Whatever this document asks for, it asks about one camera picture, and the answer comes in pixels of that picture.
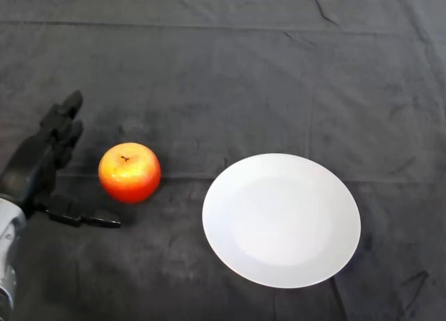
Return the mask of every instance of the dark gray cloth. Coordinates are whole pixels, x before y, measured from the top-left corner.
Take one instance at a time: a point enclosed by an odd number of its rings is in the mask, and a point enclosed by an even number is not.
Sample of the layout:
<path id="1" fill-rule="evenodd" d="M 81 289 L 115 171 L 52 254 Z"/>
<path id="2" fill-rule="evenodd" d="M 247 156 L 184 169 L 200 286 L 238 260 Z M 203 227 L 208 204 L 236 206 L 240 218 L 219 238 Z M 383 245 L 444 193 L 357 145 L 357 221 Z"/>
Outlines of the dark gray cloth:
<path id="1" fill-rule="evenodd" d="M 443 319 L 445 18 L 446 0 L 0 0 L 1 156 L 82 90 L 86 131 L 58 188 L 124 219 L 30 220 L 16 320 Z M 124 141 L 162 164 L 138 205 L 96 175 Z M 355 197 L 360 245 L 333 279 L 263 287 L 209 247 L 211 182 L 265 152 L 308 157 Z"/>

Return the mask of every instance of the table surface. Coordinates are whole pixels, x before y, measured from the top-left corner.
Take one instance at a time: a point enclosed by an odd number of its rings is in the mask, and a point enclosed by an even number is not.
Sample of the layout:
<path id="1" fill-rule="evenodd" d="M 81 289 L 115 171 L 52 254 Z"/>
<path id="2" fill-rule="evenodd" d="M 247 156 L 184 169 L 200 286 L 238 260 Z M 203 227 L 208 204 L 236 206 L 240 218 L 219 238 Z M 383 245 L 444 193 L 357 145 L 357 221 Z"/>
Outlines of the table surface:
<path id="1" fill-rule="evenodd" d="M 124 221 L 33 217 L 15 319 L 441 320 L 445 18 L 446 0 L 0 0 L 1 155 L 82 90 L 86 131 L 58 189 Z M 97 178 L 125 141 L 163 170 L 132 206 Z M 334 278 L 263 287 L 208 245 L 211 182 L 265 152 L 324 165 L 357 201 L 360 245 Z"/>

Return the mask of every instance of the apple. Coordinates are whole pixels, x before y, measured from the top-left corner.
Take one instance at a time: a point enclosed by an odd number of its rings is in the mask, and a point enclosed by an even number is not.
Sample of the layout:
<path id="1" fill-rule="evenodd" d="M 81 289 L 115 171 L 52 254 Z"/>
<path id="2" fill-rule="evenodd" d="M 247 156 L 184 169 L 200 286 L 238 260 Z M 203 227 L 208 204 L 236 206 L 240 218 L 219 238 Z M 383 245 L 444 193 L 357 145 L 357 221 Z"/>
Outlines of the apple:
<path id="1" fill-rule="evenodd" d="M 161 180 L 158 158 L 139 143 L 122 143 L 109 149 L 100 160 L 98 173 L 105 191 L 124 203 L 148 198 Z"/>

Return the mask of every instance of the robotic hand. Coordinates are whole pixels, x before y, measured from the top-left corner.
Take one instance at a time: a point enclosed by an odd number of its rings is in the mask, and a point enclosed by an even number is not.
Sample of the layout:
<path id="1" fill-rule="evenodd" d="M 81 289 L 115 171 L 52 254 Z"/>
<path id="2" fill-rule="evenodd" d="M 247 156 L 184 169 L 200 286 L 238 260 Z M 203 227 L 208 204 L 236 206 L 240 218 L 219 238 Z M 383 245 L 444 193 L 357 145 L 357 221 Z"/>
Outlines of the robotic hand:
<path id="1" fill-rule="evenodd" d="M 77 201 L 52 195 L 56 171 L 71 160 L 82 135 L 82 122 L 73 122 L 81 105 L 79 91 L 63 104 L 55 104 L 40 122 L 38 132 L 22 142 L 0 174 L 0 321 L 9 320 L 13 309 L 16 281 L 11 262 L 26 219 L 36 210 L 71 226 L 82 222 L 102 227 L 121 225 L 110 212 L 88 211 Z"/>

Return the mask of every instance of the plate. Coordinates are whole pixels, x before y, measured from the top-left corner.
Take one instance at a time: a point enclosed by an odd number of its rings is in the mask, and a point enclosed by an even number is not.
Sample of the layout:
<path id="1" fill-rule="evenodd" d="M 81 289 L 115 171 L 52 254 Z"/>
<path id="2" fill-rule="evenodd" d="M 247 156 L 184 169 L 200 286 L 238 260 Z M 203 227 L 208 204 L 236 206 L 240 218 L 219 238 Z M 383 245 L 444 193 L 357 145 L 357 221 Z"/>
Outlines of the plate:
<path id="1" fill-rule="evenodd" d="M 237 274 L 274 288 L 324 281 L 353 256 L 357 205 L 326 168 L 287 154 L 243 159 L 223 171 L 203 204 L 217 256 Z"/>

